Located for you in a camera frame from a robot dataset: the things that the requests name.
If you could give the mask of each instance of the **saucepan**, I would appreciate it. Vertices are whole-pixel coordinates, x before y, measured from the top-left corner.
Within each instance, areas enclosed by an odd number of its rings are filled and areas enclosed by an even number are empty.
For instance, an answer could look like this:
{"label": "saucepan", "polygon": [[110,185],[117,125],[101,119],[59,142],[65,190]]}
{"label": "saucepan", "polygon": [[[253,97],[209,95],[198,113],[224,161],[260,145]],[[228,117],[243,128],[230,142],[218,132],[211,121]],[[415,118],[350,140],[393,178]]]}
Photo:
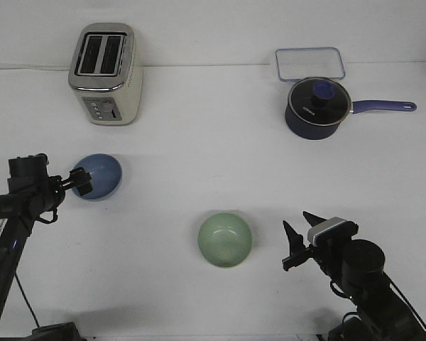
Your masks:
{"label": "saucepan", "polygon": [[331,136],[349,114],[368,110],[413,112],[416,109],[413,102],[353,102],[349,93],[338,82],[328,77],[307,77],[292,86],[285,121],[298,136],[320,140]]}

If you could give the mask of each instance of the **toaster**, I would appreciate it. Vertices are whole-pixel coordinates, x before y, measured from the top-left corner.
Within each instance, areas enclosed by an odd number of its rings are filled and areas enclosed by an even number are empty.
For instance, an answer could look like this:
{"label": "toaster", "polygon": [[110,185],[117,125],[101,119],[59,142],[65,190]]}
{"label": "toaster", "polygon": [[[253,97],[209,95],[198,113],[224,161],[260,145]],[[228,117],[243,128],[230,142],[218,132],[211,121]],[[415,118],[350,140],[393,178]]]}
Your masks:
{"label": "toaster", "polygon": [[132,122],[141,101],[142,77],[131,27],[93,23],[82,30],[68,82],[92,123],[120,126]]}

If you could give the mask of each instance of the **pot handle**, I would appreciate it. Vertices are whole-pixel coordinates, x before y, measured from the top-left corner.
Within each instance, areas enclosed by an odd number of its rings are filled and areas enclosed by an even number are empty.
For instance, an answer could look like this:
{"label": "pot handle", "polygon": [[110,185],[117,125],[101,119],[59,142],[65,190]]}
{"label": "pot handle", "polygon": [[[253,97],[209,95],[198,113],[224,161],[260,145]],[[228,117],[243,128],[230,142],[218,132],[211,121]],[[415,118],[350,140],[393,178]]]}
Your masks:
{"label": "pot handle", "polygon": [[366,112],[368,110],[393,110],[397,112],[413,112],[417,109],[417,105],[413,102],[397,102],[397,101],[356,101],[354,102],[354,114]]}

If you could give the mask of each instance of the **blue knob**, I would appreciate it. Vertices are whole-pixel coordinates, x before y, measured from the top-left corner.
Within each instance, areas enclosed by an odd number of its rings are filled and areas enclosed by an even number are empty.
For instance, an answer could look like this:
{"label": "blue knob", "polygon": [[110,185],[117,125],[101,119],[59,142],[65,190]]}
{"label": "blue knob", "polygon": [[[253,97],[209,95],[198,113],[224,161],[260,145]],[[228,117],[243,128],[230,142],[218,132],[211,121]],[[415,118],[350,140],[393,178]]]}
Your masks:
{"label": "blue knob", "polygon": [[333,83],[328,80],[319,80],[314,83],[312,91],[314,95],[320,99],[331,99],[336,94]]}

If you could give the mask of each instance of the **black robotic arm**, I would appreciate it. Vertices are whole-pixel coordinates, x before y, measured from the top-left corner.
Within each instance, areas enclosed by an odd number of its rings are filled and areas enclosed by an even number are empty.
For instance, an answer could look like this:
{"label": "black robotic arm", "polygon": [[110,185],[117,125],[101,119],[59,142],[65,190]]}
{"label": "black robotic arm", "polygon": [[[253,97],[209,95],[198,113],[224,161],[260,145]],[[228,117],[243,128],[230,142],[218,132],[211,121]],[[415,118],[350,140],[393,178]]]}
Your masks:
{"label": "black robotic arm", "polygon": [[394,283],[383,271],[385,255],[374,243],[352,239],[358,225],[334,217],[326,220],[303,212],[312,226],[307,234],[310,245],[287,222],[290,256],[283,260],[288,271],[313,258],[331,278],[332,290],[348,298],[357,307],[359,319],[352,318],[333,329],[329,340],[426,341],[426,332],[415,317],[416,312],[391,289]]}
{"label": "black robotic arm", "polygon": [[[47,164],[45,154],[9,160],[9,193],[0,195],[0,317],[35,222],[50,224],[57,220],[57,207],[65,199],[66,190],[76,187],[81,195],[92,190],[90,174],[82,168],[72,170],[70,177],[62,180],[58,175],[48,175]],[[44,212],[53,213],[51,221],[40,216]],[[36,335],[78,336],[78,333],[74,324],[69,323],[56,328],[40,328],[34,331],[32,339],[37,338]]]}

